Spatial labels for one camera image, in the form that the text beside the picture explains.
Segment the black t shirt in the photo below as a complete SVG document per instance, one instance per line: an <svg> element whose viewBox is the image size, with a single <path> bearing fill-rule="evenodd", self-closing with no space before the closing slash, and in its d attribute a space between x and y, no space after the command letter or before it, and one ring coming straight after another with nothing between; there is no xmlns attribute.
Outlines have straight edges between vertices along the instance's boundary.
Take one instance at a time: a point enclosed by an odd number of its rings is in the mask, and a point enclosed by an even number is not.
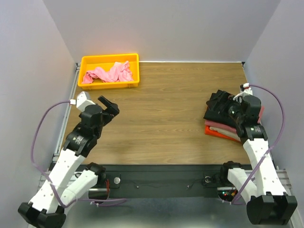
<svg viewBox="0 0 304 228"><path fill-rule="evenodd" d="M233 97L232 94L222 90L212 93L206 101L207 109L204 119L235 128L235 122L228 115L228 108L233 103L230 100L231 97Z"/></svg>

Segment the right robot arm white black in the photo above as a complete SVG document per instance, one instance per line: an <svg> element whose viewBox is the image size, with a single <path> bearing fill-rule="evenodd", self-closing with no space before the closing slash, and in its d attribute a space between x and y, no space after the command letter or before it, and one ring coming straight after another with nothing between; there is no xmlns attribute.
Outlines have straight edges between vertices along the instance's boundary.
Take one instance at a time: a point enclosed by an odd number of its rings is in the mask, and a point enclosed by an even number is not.
<svg viewBox="0 0 304 228"><path fill-rule="evenodd" d="M286 225L297 208L297 200L287 193L272 162L266 130L258 121L260 99L253 95L234 99L222 91L208 102L208 107L233 121L253 169L247 174L239 163L228 161L222 165L220 183L232 184L237 190L232 203L242 197L253 225Z"/></svg>

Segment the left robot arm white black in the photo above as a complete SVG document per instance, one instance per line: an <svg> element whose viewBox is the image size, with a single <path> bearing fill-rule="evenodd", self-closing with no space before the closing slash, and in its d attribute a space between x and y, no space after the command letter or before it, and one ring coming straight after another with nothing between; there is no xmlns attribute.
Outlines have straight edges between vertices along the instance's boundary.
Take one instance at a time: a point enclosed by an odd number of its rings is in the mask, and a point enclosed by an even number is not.
<svg viewBox="0 0 304 228"><path fill-rule="evenodd" d="M80 122L67 135L59 158L49 174L38 165L34 165L45 177L45 182L29 202L23 202L18 213L30 225L36 228L60 228L67 212L91 187L105 185L109 193L110 182L106 177L105 167L90 163L80 176L70 184L76 169L89 155L101 137L102 129L119 114L118 105L104 96L98 100L104 107L94 103L88 93L81 92L68 104L80 110Z"/></svg>

